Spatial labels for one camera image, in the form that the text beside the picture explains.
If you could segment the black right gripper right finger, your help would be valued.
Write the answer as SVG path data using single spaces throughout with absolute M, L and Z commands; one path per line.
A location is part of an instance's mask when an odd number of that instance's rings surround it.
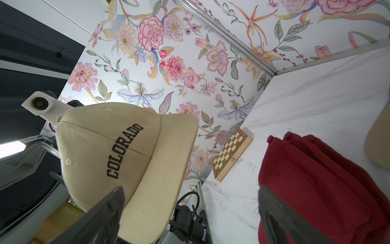
M 259 189 L 259 212 L 267 243 L 331 244 L 332 241 L 312 226 L 266 186 Z

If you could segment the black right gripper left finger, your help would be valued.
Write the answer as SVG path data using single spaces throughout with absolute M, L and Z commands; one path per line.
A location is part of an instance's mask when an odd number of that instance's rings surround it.
M 51 244 L 114 244 L 125 204 L 121 186 L 116 187 Z

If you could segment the maroon cap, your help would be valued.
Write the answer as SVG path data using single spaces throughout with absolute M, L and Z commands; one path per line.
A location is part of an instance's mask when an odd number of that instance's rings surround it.
M 313 135 L 270 136 L 259 185 L 335 244 L 387 244 L 390 202 L 366 170 Z

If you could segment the tan Colorado baseball cap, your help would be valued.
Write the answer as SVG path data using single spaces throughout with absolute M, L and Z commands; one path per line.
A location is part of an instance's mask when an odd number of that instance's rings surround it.
M 387 170 L 390 169 L 390 100 L 369 130 L 364 150 L 371 161 Z

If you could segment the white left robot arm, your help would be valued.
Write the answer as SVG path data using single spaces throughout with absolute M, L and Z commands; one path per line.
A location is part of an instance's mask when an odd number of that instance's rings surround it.
M 187 244 L 212 244 L 203 196 L 196 191 L 177 201 L 169 225 L 169 231 Z

